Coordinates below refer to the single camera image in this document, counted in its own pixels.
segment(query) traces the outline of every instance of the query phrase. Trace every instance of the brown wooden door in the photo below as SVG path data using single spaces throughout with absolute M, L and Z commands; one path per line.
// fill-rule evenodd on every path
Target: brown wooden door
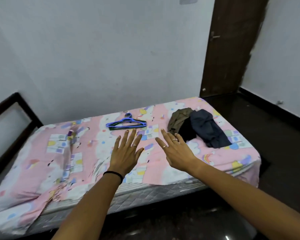
M 238 90 L 268 0 L 215 0 L 200 96 Z

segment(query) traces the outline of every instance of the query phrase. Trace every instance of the pink bed sheet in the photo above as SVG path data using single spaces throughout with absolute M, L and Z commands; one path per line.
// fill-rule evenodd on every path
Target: pink bed sheet
M 162 138 L 159 131 L 167 128 L 173 112 L 187 107 L 212 113 L 232 142 L 230 146 L 214 149 L 197 137 L 188 142 L 196 157 L 227 173 L 239 174 L 239 178 L 257 186 L 258 166 L 251 173 L 241 172 L 251 165 L 260 165 L 259 153 L 212 106 L 198 97 L 129 111 L 133 118 L 147 121 L 148 127 L 138 130 L 143 134 L 138 148 L 144 147 L 144 152 L 123 183 L 166 185 L 190 178 L 187 173 L 169 166 L 154 139 Z M 47 125 L 37 130 L 0 185 L 0 228 L 4 225 L 24 234 L 49 201 L 67 199 L 78 191 L 76 187 L 98 181 L 109 166 L 117 136 L 124 133 L 124 130 L 110 131 L 106 123 L 123 118 L 126 112 Z

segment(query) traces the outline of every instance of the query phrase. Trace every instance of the door handle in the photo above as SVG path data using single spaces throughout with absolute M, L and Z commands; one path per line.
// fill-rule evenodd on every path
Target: door handle
M 210 32 L 209 40 L 212 41 L 213 39 L 220 38 L 220 35 L 214 35 L 214 31 Z

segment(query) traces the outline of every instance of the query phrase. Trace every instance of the baseboard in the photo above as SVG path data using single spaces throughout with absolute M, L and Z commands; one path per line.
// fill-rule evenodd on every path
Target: baseboard
M 255 106 L 263 109 L 264 111 L 278 117 L 280 120 L 288 123 L 289 125 L 293 126 L 297 130 L 300 131 L 300 117 L 290 113 L 289 111 L 280 108 L 279 106 L 270 103 L 269 101 L 249 92 L 244 88 L 239 88 L 239 94 L 243 96 L 246 100 L 250 103 L 254 104 Z

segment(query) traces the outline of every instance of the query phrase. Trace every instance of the headboard frame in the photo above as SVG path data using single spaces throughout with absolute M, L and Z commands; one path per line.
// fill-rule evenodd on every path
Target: headboard frame
M 8 165 L 8 163 L 12 160 L 12 158 L 16 155 L 16 153 L 21 149 L 21 147 L 29 138 L 33 130 L 36 127 L 39 128 L 43 126 L 42 122 L 39 120 L 39 118 L 36 116 L 36 114 L 32 111 L 32 109 L 29 107 L 29 105 L 18 92 L 13 93 L 11 96 L 9 96 L 0 103 L 0 115 L 8 108 L 10 108 L 14 103 L 19 104 L 23 111 L 28 115 L 31 122 L 0 157 L 0 174 Z

